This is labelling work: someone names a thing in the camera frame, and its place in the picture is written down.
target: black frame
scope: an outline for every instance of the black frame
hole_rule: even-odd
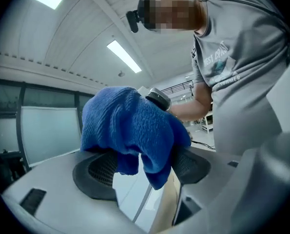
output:
[[[20,81],[4,80],[4,79],[0,79],[0,85],[13,86],[13,87],[20,88],[17,109],[0,108],[0,118],[15,118],[16,119],[16,133],[17,133],[17,141],[18,141],[18,147],[19,147],[19,152],[16,153],[16,156],[23,158],[23,163],[27,171],[29,171],[31,168],[29,167],[29,164],[28,164],[25,152],[24,152],[22,134],[21,134],[21,107],[23,106],[23,99],[24,99],[25,91],[27,88],[47,90],[51,92],[60,92],[60,93],[73,95],[74,100],[75,100],[75,107],[77,109],[79,127],[82,133],[83,124],[82,124],[79,98],[80,96],[94,97],[93,94],[87,94],[87,93],[83,93],[79,91],[72,91],[72,90],[67,90],[67,89],[54,88],[54,87],[49,87],[49,86],[37,85],[37,84],[32,84],[32,83],[20,82]],[[2,157],[9,156],[9,155],[10,154],[1,154]]]

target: man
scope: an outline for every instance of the man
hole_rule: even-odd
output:
[[[266,94],[287,67],[289,35],[270,0],[140,0],[138,17],[152,31],[191,30],[194,100],[172,114],[196,120],[213,99],[218,152],[241,155],[281,132]]]

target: white ceiling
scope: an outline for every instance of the white ceiling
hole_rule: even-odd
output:
[[[56,10],[14,0],[0,22],[0,55],[100,85],[150,86],[191,70],[191,32],[159,35],[139,25],[130,32],[125,13],[138,0],[63,0]],[[116,39],[143,70],[135,74],[106,46]]]

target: blue towel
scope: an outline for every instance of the blue towel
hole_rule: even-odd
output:
[[[135,175],[138,155],[154,189],[160,189],[171,171],[174,144],[190,146],[183,124],[159,109],[131,87],[100,90],[83,108],[81,151],[94,146],[118,152],[117,172]]]

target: railing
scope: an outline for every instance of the railing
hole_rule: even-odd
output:
[[[189,85],[191,83],[192,83],[192,81],[189,80],[189,81],[183,82],[181,84],[163,89],[163,90],[161,90],[161,92],[163,92],[165,95],[170,95],[170,94],[176,93],[176,92],[181,91],[181,90],[189,89]]]

